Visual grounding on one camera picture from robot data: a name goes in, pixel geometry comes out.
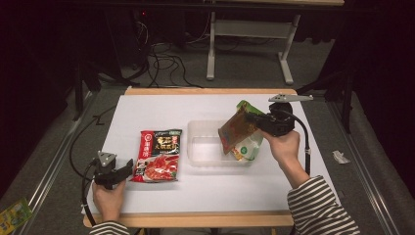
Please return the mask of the yellow green packet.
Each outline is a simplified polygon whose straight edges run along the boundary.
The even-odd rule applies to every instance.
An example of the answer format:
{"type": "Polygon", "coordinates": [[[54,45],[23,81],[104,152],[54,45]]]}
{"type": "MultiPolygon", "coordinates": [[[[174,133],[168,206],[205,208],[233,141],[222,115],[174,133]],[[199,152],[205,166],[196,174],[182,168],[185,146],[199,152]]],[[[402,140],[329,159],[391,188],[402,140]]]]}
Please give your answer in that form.
{"type": "Polygon", "coordinates": [[[26,198],[21,198],[0,212],[0,235],[10,235],[32,217],[26,198]]]}

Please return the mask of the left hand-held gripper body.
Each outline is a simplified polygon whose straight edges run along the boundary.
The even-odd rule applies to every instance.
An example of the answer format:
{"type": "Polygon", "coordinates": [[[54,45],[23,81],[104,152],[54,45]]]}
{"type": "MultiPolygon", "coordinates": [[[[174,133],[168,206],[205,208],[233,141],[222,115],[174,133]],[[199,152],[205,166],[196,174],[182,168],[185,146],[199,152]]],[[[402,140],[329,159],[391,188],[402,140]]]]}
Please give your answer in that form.
{"type": "Polygon", "coordinates": [[[98,162],[94,172],[94,181],[97,185],[112,190],[115,185],[113,179],[115,178],[116,154],[99,151],[97,156],[98,162]]]}

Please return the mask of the black metal stand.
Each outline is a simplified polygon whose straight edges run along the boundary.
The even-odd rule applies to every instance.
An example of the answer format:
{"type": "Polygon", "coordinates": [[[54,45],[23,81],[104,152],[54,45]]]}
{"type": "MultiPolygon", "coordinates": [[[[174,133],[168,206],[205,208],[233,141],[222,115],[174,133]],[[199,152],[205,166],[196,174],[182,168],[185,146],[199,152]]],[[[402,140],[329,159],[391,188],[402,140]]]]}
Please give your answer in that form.
{"type": "Polygon", "coordinates": [[[336,71],[327,76],[323,76],[311,83],[296,90],[299,95],[303,95],[310,90],[316,90],[321,87],[326,88],[324,98],[329,102],[336,102],[341,100],[342,112],[341,112],[341,123],[347,133],[350,133],[349,120],[352,96],[352,84],[353,84],[353,71],[336,71]]]}
{"type": "Polygon", "coordinates": [[[74,67],[74,120],[79,120],[84,112],[83,85],[86,85],[91,92],[99,92],[101,90],[101,83],[99,81],[101,74],[120,84],[131,85],[131,82],[126,78],[123,78],[121,75],[116,75],[96,63],[78,62],[74,67]]]}

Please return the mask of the crumpled white paper scrap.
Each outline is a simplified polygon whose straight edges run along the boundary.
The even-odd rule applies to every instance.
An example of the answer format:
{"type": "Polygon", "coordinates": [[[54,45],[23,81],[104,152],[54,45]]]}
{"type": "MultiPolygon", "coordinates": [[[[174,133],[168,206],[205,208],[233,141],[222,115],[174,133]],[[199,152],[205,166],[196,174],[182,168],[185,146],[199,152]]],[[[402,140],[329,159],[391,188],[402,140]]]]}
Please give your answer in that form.
{"type": "Polygon", "coordinates": [[[340,165],[344,165],[344,164],[349,163],[349,159],[347,159],[342,152],[333,151],[332,154],[333,154],[333,157],[334,157],[335,161],[337,163],[339,163],[340,165]]]}

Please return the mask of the white and green packet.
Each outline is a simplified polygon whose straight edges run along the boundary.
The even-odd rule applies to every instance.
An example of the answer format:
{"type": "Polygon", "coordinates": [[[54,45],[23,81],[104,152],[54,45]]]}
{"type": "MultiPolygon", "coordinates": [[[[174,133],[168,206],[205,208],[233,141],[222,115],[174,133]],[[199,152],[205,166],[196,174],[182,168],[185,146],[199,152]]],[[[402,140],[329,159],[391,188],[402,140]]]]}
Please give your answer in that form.
{"type": "Polygon", "coordinates": [[[243,100],[237,105],[237,113],[243,114],[243,130],[246,135],[244,139],[233,146],[231,153],[238,161],[253,161],[259,151],[263,137],[255,125],[246,120],[246,115],[262,115],[262,111],[248,101],[243,100]]]}

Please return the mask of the person's left hand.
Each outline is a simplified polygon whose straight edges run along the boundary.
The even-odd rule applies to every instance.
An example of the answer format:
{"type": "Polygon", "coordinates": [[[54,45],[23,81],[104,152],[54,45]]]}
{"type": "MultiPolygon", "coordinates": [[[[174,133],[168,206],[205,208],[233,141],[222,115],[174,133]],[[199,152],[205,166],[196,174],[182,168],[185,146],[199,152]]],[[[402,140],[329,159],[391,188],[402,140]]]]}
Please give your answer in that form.
{"type": "Polygon", "coordinates": [[[93,202],[103,221],[118,221],[123,205],[126,181],[117,184],[115,189],[109,190],[102,185],[92,184],[93,202]]]}

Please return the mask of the wooden table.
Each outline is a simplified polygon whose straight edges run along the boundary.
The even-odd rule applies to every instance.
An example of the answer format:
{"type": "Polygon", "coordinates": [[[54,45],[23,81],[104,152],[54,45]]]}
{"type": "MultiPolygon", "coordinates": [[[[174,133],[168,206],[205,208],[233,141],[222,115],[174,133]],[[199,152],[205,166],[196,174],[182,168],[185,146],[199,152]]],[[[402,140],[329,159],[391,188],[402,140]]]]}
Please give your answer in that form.
{"type": "MultiPolygon", "coordinates": [[[[277,93],[275,89],[259,88],[129,88],[123,95],[267,94],[271,98],[277,93]]],[[[129,227],[272,227],[289,226],[293,222],[288,209],[285,211],[122,213],[120,220],[129,227]]]]}

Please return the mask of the metal floor rail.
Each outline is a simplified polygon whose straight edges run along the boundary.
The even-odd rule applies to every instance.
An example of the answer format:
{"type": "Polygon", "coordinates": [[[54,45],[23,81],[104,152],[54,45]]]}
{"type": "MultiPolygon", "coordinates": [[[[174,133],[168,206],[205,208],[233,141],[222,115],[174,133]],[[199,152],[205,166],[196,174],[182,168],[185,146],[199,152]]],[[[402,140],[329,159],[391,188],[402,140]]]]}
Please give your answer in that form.
{"type": "Polygon", "coordinates": [[[84,110],[77,115],[77,119],[71,122],[68,132],[62,139],[58,150],[54,154],[52,161],[50,162],[47,170],[45,171],[41,181],[37,184],[33,195],[28,200],[28,205],[32,209],[32,217],[23,224],[22,227],[18,228],[11,235],[26,235],[28,230],[31,228],[33,221],[35,220],[38,212],[40,211],[43,202],[45,201],[53,183],[59,174],[59,171],[65,160],[65,155],[69,150],[69,145],[73,142],[74,135],[80,127],[85,113],[88,111],[90,106],[93,104],[97,97],[97,92],[88,91],[86,95],[81,99],[84,104],[84,110]]]}
{"type": "Polygon", "coordinates": [[[378,221],[381,224],[385,235],[400,235],[396,229],[396,225],[391,217],[383,195],[376,186],[365,162],[362,160],[352,136],[346,132],[346,128],[344,127],[341,120],[341,112],[339,111],[338,106],[332,102],[329,102],[327,106],[331,115],[335,118],[336,124],[341,130],[342,136],[344,137],[346,144],[351,151],[350,158],[352,164],[355,167],[357,176],[364,188],[365,194],[371,204],[372,209],[375,212],[375,215],[378,218],[378,221]]]}

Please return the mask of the person's right hand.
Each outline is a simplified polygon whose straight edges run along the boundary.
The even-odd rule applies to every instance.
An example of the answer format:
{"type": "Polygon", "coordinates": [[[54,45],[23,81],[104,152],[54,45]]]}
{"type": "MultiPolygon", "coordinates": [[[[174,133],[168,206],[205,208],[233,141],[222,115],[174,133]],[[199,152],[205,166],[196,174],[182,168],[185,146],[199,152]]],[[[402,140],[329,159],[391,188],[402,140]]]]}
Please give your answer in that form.
{"type": "Polygon", "coordinates": [[[290,131],[279,137],[263,130],[260,133],[268,141],[273,158],[283,170],[292,170],[300,165],[298,159],[300,135],[296,131],[290,131]]]}

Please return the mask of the white desk frame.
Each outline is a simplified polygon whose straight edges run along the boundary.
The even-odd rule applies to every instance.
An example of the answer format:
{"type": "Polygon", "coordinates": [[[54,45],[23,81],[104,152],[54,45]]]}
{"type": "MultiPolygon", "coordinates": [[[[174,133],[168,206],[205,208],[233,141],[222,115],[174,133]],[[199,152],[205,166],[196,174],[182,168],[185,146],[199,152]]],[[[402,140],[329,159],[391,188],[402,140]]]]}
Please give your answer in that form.
{"type": "MultiPolygon", "coordinates": [[[[342,7],[344,0],[204,0],[211,4],[231,3],[241,7],[249,4],[262,5],[263,7],[312,7],[332,8],[342,7]]],[[[301,14],[294,14],[288,20],[280,22],[267,22],[261,20],[221,20],[216,17],[216,12],[209,13],[209,49],[207,54],[207,80],[215,78],[215,37],[235,36],[267,39],[284,39],[283,51],[277,53],[283,78],[286,84],[292,85],[294,80],[287,61],[294,37],[299,26],[301,14]]]]}

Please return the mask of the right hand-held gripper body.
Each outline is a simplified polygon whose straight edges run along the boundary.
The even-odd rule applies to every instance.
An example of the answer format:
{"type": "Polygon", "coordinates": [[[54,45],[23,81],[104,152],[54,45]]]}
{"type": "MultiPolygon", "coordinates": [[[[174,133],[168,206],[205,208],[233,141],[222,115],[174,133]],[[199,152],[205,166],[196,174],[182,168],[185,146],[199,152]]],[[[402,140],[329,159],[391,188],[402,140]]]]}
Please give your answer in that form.
{"type": "Polygon", "coordinates": [[[294,115],[292,102],[312,101],[313,96],[301,96],[293,94],[277,94],[268,99],[271,102],[269,106],[269,115],[272,123],[270,131],[265,131],[272,136],[283,136],[295,128],[295,123],[299,123],[304,132],[307,132],[303,122],[294,115]]]}

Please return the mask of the gold foil packet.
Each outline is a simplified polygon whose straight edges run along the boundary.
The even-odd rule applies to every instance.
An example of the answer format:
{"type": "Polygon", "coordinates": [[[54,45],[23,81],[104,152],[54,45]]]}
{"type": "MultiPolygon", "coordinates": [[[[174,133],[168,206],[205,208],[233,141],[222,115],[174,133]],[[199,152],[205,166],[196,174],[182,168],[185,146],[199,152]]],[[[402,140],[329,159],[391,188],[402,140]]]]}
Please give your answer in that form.
{"type": "Polygon", "coordinates": [[[218,129],[224,154],[228,154],[238,143],[257,131],[255,124],[248,121],[246,115],[262,115],[262,111],[242,102],[237,106],[236,113],[218,129]]]}

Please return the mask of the clear plastic container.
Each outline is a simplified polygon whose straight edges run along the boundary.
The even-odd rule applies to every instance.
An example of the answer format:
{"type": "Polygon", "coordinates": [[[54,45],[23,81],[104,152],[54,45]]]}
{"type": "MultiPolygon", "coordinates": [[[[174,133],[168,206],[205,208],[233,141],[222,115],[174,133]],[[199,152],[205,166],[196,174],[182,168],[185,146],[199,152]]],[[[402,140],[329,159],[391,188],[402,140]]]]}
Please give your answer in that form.
{"type": "Polygon", "coordinates": [[[249,166],[254,161],[238,161],[224,154],[218,129],[225,120],[192,120],[188,123],[187,156],[191,166],[249,166]]]}

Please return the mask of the red seasoning packet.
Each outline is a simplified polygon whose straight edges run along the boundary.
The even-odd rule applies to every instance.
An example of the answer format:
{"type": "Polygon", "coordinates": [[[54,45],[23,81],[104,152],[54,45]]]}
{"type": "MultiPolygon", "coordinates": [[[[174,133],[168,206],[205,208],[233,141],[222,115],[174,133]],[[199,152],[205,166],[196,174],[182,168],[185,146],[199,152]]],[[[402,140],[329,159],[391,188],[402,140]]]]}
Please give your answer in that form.
{"type": "Polygon", "coordinates": [[[175,181],[180,158],[181,129],[142,130],[131,181],[175,181]]]}

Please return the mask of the white table mat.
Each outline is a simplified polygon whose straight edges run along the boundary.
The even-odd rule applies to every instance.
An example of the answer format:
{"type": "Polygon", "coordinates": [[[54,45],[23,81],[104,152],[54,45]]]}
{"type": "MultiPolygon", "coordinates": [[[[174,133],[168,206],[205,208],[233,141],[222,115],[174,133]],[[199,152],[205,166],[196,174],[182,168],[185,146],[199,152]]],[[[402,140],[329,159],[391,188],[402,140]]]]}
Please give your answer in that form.
{"type": "Polygon", "coordinates": [[[246,100],[267,111],[267,94],[122,95],[102,147],[117,154],[122,167],[138,157],[143,130],[181,129],[177,179],[173,182],[126,186],[122,212],[275,212],[288,208],[291,189],[270,153],[268,143],[250,165],[195,167],[187,156],[188,123],[192,120],[227,120],[246,100]]]}

